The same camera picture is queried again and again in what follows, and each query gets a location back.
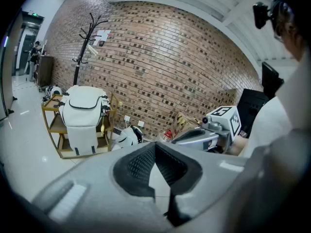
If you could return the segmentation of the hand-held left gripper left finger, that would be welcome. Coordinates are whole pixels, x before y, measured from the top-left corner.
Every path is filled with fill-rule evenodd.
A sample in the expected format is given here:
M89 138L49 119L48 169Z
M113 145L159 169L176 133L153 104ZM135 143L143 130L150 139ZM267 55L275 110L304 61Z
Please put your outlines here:
M113 167L138 144L86 158L33 199L62 233L166 233L169 221L153 197L128 194L113 176Z

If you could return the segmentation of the cardboard box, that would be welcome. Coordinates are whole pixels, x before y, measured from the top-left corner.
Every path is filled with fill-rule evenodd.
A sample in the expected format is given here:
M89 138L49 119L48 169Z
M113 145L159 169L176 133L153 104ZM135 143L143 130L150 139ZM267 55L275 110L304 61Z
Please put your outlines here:
M199 123L193 116L187 116L182 112L178 112L170 127L172 139L174 139L179 133L198 126Z

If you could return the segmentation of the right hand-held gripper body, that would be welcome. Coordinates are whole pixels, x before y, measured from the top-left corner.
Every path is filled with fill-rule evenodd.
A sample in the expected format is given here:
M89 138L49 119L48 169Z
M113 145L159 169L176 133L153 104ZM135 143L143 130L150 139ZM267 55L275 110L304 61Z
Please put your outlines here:
M211 147L219 146L222 148L222 153L226 153L241 129L238 109L236 106L220 106L206 114L201 126L218 136L217 142L212 140Z

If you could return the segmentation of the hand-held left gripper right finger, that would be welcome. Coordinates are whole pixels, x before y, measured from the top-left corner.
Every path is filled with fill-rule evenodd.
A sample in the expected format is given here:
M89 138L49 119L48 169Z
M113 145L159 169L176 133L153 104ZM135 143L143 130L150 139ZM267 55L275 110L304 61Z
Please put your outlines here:
M156 142L155 164L169 187L167 216L156 209L156 227L237 226L246 160Z

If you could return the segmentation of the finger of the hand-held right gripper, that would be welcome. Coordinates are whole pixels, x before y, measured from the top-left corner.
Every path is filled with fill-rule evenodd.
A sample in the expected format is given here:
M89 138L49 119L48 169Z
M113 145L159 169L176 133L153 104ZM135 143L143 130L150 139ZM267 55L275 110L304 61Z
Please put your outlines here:
M216 147L218 138L218 134L201 127L196 127L179 133L171 143L193 150L209 151Z

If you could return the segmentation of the white and red wall poster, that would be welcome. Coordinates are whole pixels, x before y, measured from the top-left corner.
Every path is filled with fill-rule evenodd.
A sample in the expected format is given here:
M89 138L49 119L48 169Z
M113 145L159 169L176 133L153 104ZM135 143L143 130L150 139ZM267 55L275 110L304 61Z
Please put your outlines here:
M110 30L98 30L93 38L93 45L97 46L101 41L105 42L110 35Z

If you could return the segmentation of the person in white shirt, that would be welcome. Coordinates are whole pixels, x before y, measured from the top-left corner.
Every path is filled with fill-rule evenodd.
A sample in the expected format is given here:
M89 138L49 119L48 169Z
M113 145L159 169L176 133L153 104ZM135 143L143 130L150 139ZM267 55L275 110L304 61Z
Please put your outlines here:
M230 233L311 232L311 49L260 112L264 124L227 197Z

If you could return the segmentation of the white round appliance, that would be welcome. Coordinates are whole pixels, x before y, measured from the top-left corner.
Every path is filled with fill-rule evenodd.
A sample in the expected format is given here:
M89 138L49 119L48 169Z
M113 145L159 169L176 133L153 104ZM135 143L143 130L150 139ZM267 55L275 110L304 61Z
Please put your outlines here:
M49 86L46 90L46 93L48 96L50 96L50 98L53 97L54 95L63 95L62 89L57 85Z

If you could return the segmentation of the dark wooden cabinet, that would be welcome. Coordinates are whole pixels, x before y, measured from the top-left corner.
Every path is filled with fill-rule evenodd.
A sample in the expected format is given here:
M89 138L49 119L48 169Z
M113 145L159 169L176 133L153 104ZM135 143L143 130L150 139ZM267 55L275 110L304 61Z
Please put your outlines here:
M50 84L54 58L50 55L41 55L37 66L37 85L44 87Z

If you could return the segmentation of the folding partition panel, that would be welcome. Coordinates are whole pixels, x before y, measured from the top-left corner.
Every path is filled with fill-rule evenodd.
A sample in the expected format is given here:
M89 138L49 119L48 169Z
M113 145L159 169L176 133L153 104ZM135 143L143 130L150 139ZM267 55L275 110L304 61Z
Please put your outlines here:
M8 117L13 103L12 71L22 24L22 10L19 9L0 40L0 120Z

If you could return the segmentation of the white fabric bag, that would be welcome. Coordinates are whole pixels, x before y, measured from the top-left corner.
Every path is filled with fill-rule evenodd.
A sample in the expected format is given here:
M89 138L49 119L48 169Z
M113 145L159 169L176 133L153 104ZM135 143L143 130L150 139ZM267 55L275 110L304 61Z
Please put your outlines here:
M76 156L96 154L96 127L109 110L108 96L101 88L74 85L63 95L59 113Z

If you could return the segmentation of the black coat rack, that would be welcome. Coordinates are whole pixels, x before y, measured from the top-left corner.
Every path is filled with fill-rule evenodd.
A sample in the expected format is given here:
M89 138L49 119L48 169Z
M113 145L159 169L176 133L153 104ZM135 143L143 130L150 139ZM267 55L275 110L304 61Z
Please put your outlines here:
M75 73L74 73L74 79L73 79L73 85L77 85L77 80L78 80L78 75L79 75L79 70L80 70L80 65L81 64L87 64L88 62L84 62L83 61L83 56L85 53L85 50L87 48L87 45L89 43L89 41L94 42L95 41L95 37L97 37L97 35L93 34L94 29L102 24L102 23L106 23L109 20L105 19L103 21L99 21L101 16L98 16L97 19L95 20L92 13L89 13L89 15L91 16L91 20L92 22L89 24L89 29L86 32L83 28L81 28L81 30L83 31L83 33L85 34L85 36L82 36L81 34L79 34L79 36L84 40L80 53L78 55L78 57L76 59L72 59L72 61L74 61L76 63L75 65Z

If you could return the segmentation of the black monitor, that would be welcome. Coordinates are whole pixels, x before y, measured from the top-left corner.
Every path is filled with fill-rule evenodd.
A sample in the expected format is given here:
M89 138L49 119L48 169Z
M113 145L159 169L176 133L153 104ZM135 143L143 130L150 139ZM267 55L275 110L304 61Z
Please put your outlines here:
M271 100L275 97L278 89L284 84L284 80L279 77L279 73L268 63L262 62L261 66L261 85L263 86L263 92L268 97L268 99Z

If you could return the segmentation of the black case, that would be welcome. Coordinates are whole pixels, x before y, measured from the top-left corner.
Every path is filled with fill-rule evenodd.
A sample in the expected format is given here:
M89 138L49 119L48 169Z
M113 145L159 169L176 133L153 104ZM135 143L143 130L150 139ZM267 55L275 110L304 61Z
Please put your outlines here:
M261 91L244 89L237 105L241 121L240 134L249 138L254 120L263 107L268 102L268 97Z

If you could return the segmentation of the white helmet-shaped device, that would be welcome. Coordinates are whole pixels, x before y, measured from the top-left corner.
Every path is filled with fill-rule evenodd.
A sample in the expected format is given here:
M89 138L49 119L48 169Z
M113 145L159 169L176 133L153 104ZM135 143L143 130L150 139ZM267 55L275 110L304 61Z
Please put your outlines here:
M120 148L125 148L127 146L137 145L142 143L143 133L136 127L131 125L121 131L120 136L117 138L116 143Z

